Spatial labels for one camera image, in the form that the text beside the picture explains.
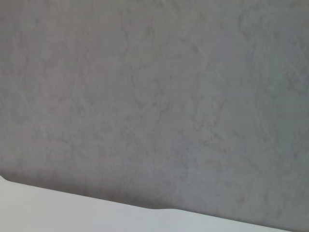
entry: white surface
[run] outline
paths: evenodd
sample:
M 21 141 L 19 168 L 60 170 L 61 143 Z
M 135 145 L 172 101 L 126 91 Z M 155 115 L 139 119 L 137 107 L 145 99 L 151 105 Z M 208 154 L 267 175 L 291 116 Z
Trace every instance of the white surface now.
M 1 232 L 280 232 L 181 210 L 152 210 L 0 177 Z

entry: gray wall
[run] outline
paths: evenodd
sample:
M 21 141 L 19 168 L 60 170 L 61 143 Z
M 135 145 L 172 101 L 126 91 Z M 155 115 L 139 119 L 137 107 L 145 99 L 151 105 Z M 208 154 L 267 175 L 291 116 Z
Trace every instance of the gray wall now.
M 309 2 L 0 0 L 0 174 L 309 230 Z

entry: textured wall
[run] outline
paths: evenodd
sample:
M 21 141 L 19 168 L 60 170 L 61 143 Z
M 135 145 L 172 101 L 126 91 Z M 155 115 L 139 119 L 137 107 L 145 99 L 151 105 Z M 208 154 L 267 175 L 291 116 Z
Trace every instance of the textured wall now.
M 308 12 L 0 0 L 0 174 L 308 231 Z

